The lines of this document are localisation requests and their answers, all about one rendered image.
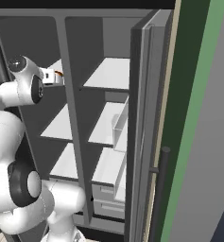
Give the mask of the grey fridge freezer cabinet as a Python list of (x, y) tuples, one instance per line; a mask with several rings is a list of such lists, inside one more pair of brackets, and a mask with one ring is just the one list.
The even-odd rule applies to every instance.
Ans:
[[(51, 181), (79, 184), (85, 191), (84, 208), (76, 223), (95, 232), (117, 234), (124, 240), (125, 219), (97, 215), (92, 182), (104, 147), (88, 141), (107, 102), (125, 103), (127, 90), (84, 87), (105, 58), (129, 59), (131, 29), (157, 9), (0, 9), (0, 44), (6, 59), (24, 54), (35, 63), (49, 67), (61, 60), (64, 85), (47, 85), (43, 100), (20, 109), (31, 150), (40, 175)], [(68, 106), (72, 140), (42, 137), (41, 134)], [(74, 145), (77, 179), (52, 176), (52, 168), (68, 143)]]

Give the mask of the green tall cabinet panel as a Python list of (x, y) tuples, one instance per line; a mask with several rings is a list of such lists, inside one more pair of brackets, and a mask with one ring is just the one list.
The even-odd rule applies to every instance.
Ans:
[(224, 0), (181, 0), (155, 242), (224, 242)]

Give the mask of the grey fridge door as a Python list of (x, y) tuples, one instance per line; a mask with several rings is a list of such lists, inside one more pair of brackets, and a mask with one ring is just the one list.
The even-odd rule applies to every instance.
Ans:
[(124, 242), (143, 242), (172, 17), (152, 10), (131, 29)]

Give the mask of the white fridge shelf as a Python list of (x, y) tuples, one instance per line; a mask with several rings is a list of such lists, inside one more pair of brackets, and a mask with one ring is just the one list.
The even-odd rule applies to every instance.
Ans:
[(90, 143), (112, 146), (112, 128), (115, 125), (124, 103), (107, 102), (88, 139)]
[(84, 87), (127, 90), (129, 59), (105, 58), (84, 83)]
[(92, 182), (114, 186), (126, 153), (104, 147), (98, 159)]

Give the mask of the grey fridge drawer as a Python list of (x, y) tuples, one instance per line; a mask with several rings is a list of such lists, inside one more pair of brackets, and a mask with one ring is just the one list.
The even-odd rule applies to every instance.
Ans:
[(94, 210), (97, 215), (125, 218), (125, 205), (123, 203), (94, 200)]
[(93, 184), (92, 190), (93, 190), (93, 196), (95, 199), (125, 202), (124, 198), (119, 198), (114, 194), (114, 188), (111, 186)]

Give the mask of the clear fridge door bin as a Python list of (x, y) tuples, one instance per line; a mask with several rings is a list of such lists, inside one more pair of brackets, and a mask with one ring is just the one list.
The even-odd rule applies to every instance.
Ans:
[(119, 152), (127, 151), (128, 142), (129, 101), (123, 104), (123, 109), (117, 116), (112, 128), (113, 149)]
[(126, 176), (127, 176), (127, 156), (124, 156), (116, 182), (114, 185), (114, 199), (124, 202), (126, 200)]

